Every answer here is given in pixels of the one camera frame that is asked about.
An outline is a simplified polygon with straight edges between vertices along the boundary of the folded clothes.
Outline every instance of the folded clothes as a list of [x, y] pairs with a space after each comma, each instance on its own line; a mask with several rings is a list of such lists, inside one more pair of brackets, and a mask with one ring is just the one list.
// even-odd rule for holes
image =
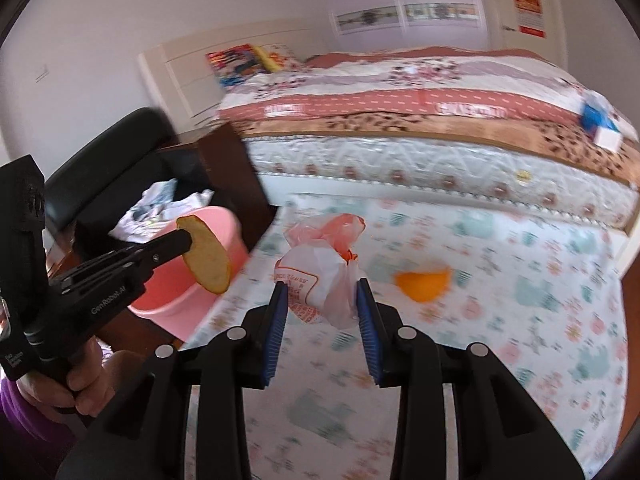
[[170, 222], [195, 209], [209, 205], [213, 191], [205, 189], [192, 193], [187, 198], [173, 202], [175, 178], [164, 182], [155, 182], [142, 193], [142, 198], [131, 207], [109, 236], [124, 242], [143, 244], [151, 240]]

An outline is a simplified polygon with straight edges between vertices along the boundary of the door frame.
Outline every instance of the door frame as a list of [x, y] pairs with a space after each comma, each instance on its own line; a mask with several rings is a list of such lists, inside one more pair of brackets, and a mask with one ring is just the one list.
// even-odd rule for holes
[[[560, 68], [568, 70], [569, 68], [569, 53], [567, 51], [566, 44], [566, 29], [564, 27], [564, 15], [562, 14], [562, 5], [560, 0], [552, 0], [553, 6], [556, 8], [558, 14], [557, 20], [560, 30], [558, 30], [558, 40], [560, 47]], [[502, 35], [502, 29], [500, 24], [500, 10], [498, 7], [498, 0], [482, 0], [482, 6], [484, 7], [484, 20], [486, 22], [486, 30], [489, 35], [489, 45], [492, 50], [504, 48], [504, 37]]]

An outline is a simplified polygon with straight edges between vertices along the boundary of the bed frame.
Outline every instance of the bed frame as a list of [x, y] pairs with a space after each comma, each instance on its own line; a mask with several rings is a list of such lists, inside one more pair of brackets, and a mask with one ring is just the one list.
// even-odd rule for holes
[[[273, 20], [205, 30], [145, 50], [138, 57], [144, 81], [154, 103], [164, 110], [178, 133], [210, 123], [215, 117], [215, 107], [224, 95], [210, 69], [206, 54], [242, 43], [284, 43], [300, 59], [328, 52], [319, 29], [303, 19]], [[530, 212], [573, 222], [585, 221], [521, 203], [504, 203], [491, 197], [478, 198], [465, 193], [417, 186], [281, 173], [262, 173], [260, 179], [273, 205], [283, 205], [286, 195], [291, 192], [314, 192], [466, 205]], [[640, 251], [638, 214], [626, 229], [610, 230], [610, 236], [614, 246], [615, 268], [623, 276]]]

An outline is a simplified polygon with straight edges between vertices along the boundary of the purple sleeve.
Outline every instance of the purple sleeve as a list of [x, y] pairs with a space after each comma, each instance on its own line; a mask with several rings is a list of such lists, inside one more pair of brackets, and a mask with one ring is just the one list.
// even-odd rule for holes
[[51, 422], [21, 396], [14, 382], [0, 383], [0, 408], [26, 451], [47, 472], [54, 474], [74, 444], [71, 430]]

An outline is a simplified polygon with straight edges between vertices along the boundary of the red wall calendar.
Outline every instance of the red wall calendar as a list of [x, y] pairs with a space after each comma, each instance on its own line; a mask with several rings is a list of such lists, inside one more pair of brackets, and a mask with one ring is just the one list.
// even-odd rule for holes
[[524, 34], [546, 38], [545, 20], [540, 0], [514, 0], [518, 29]]

